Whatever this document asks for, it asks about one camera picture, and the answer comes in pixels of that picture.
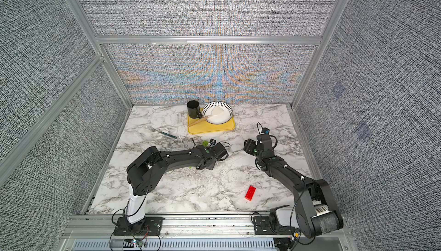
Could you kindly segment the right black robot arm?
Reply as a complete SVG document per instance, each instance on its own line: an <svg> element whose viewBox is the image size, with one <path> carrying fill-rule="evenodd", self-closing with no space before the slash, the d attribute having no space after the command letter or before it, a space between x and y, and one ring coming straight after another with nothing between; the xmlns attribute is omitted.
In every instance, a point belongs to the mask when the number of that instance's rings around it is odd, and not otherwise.
<svg viewBox="0 0 441 251"><path fill-rule="evenodd" d="M309 178L275 155L272 139L260 134L257 140L244 141L243 150L256 158L260 171L279 181L293 193L295 203L288 223L296 218L297 226L307 238L314 238L343 228L343 218L329 184L323 180Z"/></svg>

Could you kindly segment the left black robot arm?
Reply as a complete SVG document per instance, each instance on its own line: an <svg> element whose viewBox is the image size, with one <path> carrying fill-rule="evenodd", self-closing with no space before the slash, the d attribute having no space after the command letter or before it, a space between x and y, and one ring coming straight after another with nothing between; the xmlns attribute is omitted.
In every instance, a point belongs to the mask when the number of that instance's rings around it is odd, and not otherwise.
<svg viewBox="0 0 441 251"><path fill-rule="evenodd" d="M130 224L143 220L146 196L153 191L168 171L186 167L212 170L216 162L228 158L226 148L217 143L213 147L194 146L182 151L159 151L155 146L146 149L126 169L127 182L132 189L124 215Z"/></svg>

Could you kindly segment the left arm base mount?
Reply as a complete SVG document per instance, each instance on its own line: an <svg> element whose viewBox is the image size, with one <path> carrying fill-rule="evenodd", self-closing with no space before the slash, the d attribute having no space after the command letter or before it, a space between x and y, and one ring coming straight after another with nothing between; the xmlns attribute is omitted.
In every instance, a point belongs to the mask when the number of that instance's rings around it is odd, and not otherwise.
<svg viewBox="0 0 441 251"><path fill-rule="evenodd" d="M156 236L161 232L163 221L162 217L144 217L143 220L131 224L126 217L120 217L113 234L115 236Z"/></svg>

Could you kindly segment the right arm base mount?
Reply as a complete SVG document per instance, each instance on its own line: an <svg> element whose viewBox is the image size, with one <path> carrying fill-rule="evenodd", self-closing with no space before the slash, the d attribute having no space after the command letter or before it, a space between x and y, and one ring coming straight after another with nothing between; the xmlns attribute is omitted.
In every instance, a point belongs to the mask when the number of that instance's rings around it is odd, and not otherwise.
<svg viewBox="0 0 441 251"><path fill-rule="evenodd" d="M275 217L252 215L251 222L254 227L254 233L258 236L262 235L292 235L295 228L282 226Z"/></svg>

